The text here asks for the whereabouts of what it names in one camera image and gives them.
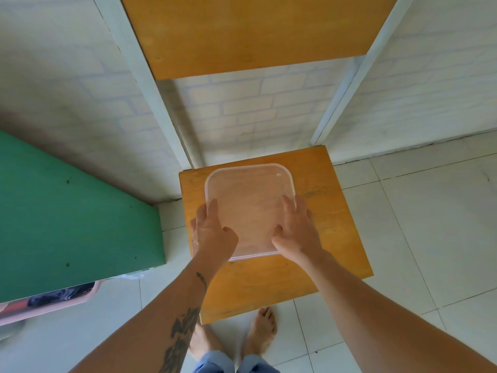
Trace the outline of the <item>person's left hand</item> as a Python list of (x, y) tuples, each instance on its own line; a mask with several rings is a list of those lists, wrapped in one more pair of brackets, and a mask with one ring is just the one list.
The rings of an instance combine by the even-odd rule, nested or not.
[(196, 229), (196, 217), (190, 221), (192, 246), (196, 249), (194, 260), (219, 270), (233, 256), (234, 251), (225, 251), (223, 226), (218, 214), (218, 200), (207, 204), (207, 219), (200, 229)]

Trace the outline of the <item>person's right hand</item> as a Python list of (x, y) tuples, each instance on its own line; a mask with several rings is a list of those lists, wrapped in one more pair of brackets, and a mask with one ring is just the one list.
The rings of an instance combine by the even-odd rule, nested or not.
[(281, 197), (283, 205), (282, 223), (285, 244), (283, 249), (277, 249), (282, 256), (296, 263), (302, 268), (314, 264), (324, 255), (319, 233), (315, 227), (313, 214), (308, 208), (308, 224), (294, 225), (295, 197), (286, 195)]

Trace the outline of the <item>clear square plastic container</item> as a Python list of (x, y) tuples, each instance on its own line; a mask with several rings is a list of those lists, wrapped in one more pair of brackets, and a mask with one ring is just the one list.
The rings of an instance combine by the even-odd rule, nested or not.
[(221, 168), (208, 175), (206, 203), (217, 200), (221, 225), (239, 238), (230, 262), (278, 254), (271, 238), (283, 223), (283, 195), (294, 200), (295, 188), (289, 170), (277, 163)]

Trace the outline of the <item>person's left forearm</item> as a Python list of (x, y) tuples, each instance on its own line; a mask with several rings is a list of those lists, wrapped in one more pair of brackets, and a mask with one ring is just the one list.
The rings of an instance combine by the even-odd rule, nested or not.
[(196, 255), (70, 373), (180, 373), (207, 289), (226, 259)]

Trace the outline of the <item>person's right forearm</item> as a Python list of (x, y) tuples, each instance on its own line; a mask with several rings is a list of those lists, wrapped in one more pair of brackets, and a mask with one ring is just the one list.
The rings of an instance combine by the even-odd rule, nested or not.
[(295, 262), (363, 373), (497, 373), (497, 365), (370, 287), (327, 251), (299, 254)]

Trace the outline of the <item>person's right foot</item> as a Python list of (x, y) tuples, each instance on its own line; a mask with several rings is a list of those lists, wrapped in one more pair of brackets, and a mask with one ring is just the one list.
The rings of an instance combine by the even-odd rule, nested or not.
[(262, 356), (267, 352), (277, 333), (276, 316), (270, 307), (258, 310), (248, 331), (241, 358), (249, 355)]

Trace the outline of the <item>person's foot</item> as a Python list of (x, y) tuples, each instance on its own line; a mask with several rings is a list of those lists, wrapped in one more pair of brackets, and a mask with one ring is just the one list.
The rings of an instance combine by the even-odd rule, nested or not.
[(188, 353), (197, 362), (200, 362), (206, 354), (215, 351), (224, 353), (221, 341), (209, 325), (202, 325), (200, 321), (197, 321), (188, 347)]
[(267, 352), (277, 333), (276, 316), (270, 307), (258, 310), (248, 331), (241, 358), (249, 355), (262, 356)]

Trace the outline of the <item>person's left foot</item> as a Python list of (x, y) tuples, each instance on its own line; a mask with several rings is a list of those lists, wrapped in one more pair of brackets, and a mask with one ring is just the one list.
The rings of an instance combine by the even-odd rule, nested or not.
[(224, 353), (221, 341), (209, 325), (202, 325), (200, 321), (197, 321), (188, 347), (188, 353), (197, 362), (200, 362), (206, 354), (215, 351)]

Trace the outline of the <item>blue jeans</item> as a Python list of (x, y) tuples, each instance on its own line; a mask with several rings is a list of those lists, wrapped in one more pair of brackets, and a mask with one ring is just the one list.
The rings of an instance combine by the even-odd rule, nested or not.
[(197, 363), (192, 373), (281, 373), (260, 355), (242, 358), (237, 370), (234, 362), (222, 351), (209, 351)]

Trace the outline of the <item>green table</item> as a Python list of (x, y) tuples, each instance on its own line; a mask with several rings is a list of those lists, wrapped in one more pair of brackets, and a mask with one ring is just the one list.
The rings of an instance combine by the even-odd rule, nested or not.
[(157, 208), (0, 131), (0, 302), (163, 264)]

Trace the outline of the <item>dark patterned cloth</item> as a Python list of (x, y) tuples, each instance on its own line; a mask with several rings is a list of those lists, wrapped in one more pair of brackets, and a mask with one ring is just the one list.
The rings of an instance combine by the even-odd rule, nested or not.
[(95, 284), (96, 282), (90, 282), (32, 296), (28, 299), (27, 307), (39, 308), (54, 303), (77, 299), (89, 294), (93, 290)]

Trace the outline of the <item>pink plastic basin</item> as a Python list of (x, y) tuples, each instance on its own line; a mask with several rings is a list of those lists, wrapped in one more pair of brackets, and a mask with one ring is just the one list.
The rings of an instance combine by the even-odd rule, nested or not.
[(54, 303), (50, 304), (44, 307), (39, 307), (39, 308), (28, 308), (27, 307), (27, 302), (28, 299), (32, 296), (10, 301), (10, 302), (3, 302), (0, 303), (0, 327), (1, 326), (6, 326), (9, 324), (13, 324), (19, 321), (24, 321), (29, 318), (33, 318), (39, 315), (47, 314), (50, 312), (54, 312), (57, 310), (61, 310), (67, 307), (72, 307), (75, 305), (82, 304), (90, 299), (92, 299), (99, 291), (101, 288), (102, 284), (105, 282), (105, 280), (100, 280), (100, 281), (95, 281), (96, 284), (93, 288), (93, 290), (82, 297), (79, 297), (77, 299), (73, 299), (71, 301), (64, 301), (64, 302), (59, 302), (59, 303)]

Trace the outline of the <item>wooden chair white metal frame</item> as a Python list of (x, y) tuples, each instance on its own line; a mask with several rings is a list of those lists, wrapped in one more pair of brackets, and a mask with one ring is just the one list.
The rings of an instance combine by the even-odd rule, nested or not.
[[(216, 169), (282, 164), (289, 169), (297, 194), (307, 198), (324, 248), (360, 279), (374, 275), (326, 146), (317, 145), (331, 130), (334, 109), (331, 116), (319, 124), (318, 137), (311, 138), (309, 148), (201, 169), (200, 164), (193, 162), (194, 150), (185, 144), (185, 138), (159, 94), (122, 1), (94, 2), (183, 169), (179, 179), (186, 217), (194, 216), (197, 206), (205, 200), (203, 185)], [(227, 263), (214, 278), (202, 307), (201, 319), (208, 324), (315, 292), (316, 286), (303, 270), (281, 255), (237, 260)]]

